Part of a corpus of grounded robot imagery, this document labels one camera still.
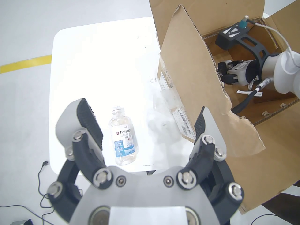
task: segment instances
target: white cable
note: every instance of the white cable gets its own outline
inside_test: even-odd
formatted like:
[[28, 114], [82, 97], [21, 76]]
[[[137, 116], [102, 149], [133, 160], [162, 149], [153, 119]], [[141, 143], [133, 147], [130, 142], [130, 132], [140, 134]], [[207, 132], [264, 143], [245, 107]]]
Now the white cable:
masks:
[[289, 53], [291, 54], [291, 58], [292, 58], [292, 60], [293, 60], [294, 65], [295, 65], [296, 67], [300, 68], [300, 66], [297, 65], [297, 64], [295, 63], [295, 60], [294, 60], [294, 57], [293, 57], [293, 54], [292, 54], [292, 49], [291, 49], [291, 47], [289, 46], [287, 40], [284, 38], [284, 36], [282, 36], [282, 34], [281, 34], [279, 31], [275, 30], [275, 29], [272, 28], [272, 27], [265, 26], [265, 25], [261, 25], [261, 24], [258, 24], [258, 23], [255, 23], [255, 25], [256, 25], [256, 26], [260, 26], [260, 27], [264, 27], [264, 28], [267, 28], [267, 29], [269, 29], [269, 30], [272, 30], [272, 31], [276, 32], [276, 33], [284, 40], [284, 42], [286, 43], [287, 49], [288, 49]]

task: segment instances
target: white tag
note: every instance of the white tag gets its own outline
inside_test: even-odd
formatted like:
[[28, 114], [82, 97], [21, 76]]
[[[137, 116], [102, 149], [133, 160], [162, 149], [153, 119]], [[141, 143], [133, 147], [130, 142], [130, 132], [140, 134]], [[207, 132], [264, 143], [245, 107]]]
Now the white tag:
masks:
[[196, 139], [196, 136], [194, 134], [193, 128], [191, 127], [188, 117], [186, 116], [186, 113], [183, 109], [178, 108], [173, 112], [173, 116], [175, 118], [175, 121], [177, 123], [177, 126], [181, 132], [181, 134], [184, 134], [185, 136]]
[[[238, 94], [248, 94], [249, 95], [250, 93], [252, 93], [252, 91], [241, 91], [241, 90], [238, 90], [237, 93]], [[254, 96], [261, 97], [262, 95], [263, 95], [262, 92], [257, 92]]]
[[168, 84], [166, 82], [166, 79], [165, 79], [165, 77], [163, 75], [163, 72], [161, 72], [161, 78], [159, 79], [159, 83], [161, 85], [161, 89], [162, 90], [169, 89]]
[[237, 64], [237, 65], [234, 67], [234, 70], [242, 69], [242, 68], [245, 67], [247, 64], [248, 64], [247, 62]]

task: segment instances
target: cardboard box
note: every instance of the cardboard box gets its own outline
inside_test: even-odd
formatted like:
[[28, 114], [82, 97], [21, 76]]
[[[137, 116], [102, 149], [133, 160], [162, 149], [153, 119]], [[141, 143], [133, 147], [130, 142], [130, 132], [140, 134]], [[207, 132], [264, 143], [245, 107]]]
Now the cardboard box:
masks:
[[[235, 180], [245, 191], [241, 212], [257, 207], [298, 181], [298, 99], [283, 97], [272, 101], [272, 93], [269, 93], [271, 101], [253, 102], [243, 114], [239, 114], [250, 120], [233, 114], [231, 107], [243, 100], [244, 96], [236, 94], [236, 86], [221, 82], [216, 72], [216, 62], [229, 58], [250, 60], [253, 56], [239, 46], [226, 52], [216, 46], [214, 41], [221, 28], [233, 25], [244, 15], [249, 15], [251, 19], [278, 29], [292, 50], [300, 52], [297, 34], [300, 32], [300, 0], [265, 20], [261, 19], [264, 0], [149, 1], [163, 62], [158, 77], [161, 79], [161, 70], [168, 74], [167, 84], [175, 88], [173, 90], [180, 97], [192, 125], [202, 106], [210, 109], [227, 145], [226, 161]], [[271, 53], [282, 52], [286, 48], [278, 35], [264, 28], [254, 26], [249, 34], [263, 43]], [[271, 114], [269, 117], [261, 115], [265, 110]]]

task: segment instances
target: cable connector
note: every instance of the cable connector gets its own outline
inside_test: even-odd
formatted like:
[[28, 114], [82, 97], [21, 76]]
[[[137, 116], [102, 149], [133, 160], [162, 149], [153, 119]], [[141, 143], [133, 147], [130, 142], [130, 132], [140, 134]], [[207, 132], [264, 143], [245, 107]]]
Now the cable connector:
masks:
[[245, 15], [244, 18], [239, 23], [239, 28], [246, 28], [247, 26], [247, 20], [249, 19], [248, 15]]
[[265, 86], [269, 85], [271, 81], [272, 80], [270, 78], [265, 78], [261, 83], [257, 85], [257, 87], [259, 87], [259, 90], [262, 90]]

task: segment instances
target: plastic bottle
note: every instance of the plastic bottle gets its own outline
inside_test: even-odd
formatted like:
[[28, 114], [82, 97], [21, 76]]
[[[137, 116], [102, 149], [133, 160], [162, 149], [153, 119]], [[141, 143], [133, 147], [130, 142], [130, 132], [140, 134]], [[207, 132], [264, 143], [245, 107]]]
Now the plastic bottle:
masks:
[[113, 108], [112, 114], [113, 117], [109, 121], [109, 128], [115, 148], [115, 161], [119, 166], [126, 165], [136, 159], [130, 119], [122, 114], [121, 107], [119, 106]]

